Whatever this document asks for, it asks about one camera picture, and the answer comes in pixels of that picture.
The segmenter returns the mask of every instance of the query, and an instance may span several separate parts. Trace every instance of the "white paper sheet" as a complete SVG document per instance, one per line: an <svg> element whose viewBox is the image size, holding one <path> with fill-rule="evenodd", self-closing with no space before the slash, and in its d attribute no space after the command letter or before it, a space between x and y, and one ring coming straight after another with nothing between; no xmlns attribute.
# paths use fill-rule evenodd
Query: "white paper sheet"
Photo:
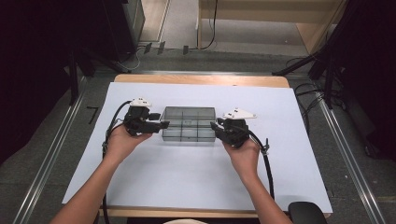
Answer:
<svg viewBox="0 0 396 224"><path fill-rule="evenodd" d="M269 161L276 202L287 211L292 202L317 204L332 213L318 165L292 89L111 83L104 108L64 196L66 203L89 178L102 157L105 131L125 101L145 97L162 113L166 106L213 106L217 117L235 107L257 115L247 119L261 140L269 139ZM121 110L123 118L128 106ZM262 156L259 175L268 188ZM219 139L215 143L164 142L161 132L139 145L119 167L107 191L107 203L120 206L254 210Z"/></svg>

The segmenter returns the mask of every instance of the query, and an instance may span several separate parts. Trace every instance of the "gray plastic box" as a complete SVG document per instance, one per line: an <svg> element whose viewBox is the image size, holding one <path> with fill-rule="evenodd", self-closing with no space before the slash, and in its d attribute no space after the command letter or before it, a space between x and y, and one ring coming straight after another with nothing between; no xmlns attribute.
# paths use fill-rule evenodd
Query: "gray plastic box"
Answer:
<svg viewBox="0 0 396 224"><path fill-rule="evenodd" d="M215 132L210 122L215 121L214 107L167 106L161 121L169 121L163 130L163 141L214 142Z"/></svg>

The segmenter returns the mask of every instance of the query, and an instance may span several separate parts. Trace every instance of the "human arm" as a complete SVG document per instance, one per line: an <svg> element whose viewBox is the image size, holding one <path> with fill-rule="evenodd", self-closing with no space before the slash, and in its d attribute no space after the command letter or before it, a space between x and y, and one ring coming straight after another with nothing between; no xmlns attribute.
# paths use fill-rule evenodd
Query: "human arm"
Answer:
<svg viewBox="0 0 396 224"><path fill-rule="evenodd" d="M123 125L113 130L107 153L91 177L58 212L51 223L93 223L111 177L122 161L151 134L129 135Z"/></svg>
<svg viewBox="0 0 396 224"><path fill-rule="evenodd" d="M240 148L234 148L223 142L242 183L250 195L261 224L291 223L290 219L279 208L257 173L260 147L248 139Z"/></svg>

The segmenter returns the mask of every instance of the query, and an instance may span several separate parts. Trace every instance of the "forearm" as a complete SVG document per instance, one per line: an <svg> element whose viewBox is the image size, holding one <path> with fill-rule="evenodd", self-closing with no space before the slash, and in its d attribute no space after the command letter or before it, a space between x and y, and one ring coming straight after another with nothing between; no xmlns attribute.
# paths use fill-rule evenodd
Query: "forearm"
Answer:
<svg viewBox="0 0 396 224"><path fill-rule="evenodd" d="M261 224L291 223L256 175L245 176L242 182L247 188Z"/></svg>
<svg viewBox="0 0 396 224"><path fill-rule="evenodd" d="M93 223L118 164L102 161L51 223Z"/></svg>

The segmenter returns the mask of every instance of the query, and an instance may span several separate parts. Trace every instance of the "person's right arm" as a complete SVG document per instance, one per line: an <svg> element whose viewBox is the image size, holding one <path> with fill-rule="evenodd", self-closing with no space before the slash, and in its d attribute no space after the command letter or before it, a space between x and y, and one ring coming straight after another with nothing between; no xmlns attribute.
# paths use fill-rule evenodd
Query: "person's right arm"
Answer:
<svg viewBox="0 0 396 224"><path fill-rule="evenodd" d="M272 199L258 176L257 163L260 147L251 139L248 139L240 148L231 147L224 142L223 145L230 155L233 168L247 188L260 223L291 223L290 219Z"/></svg>

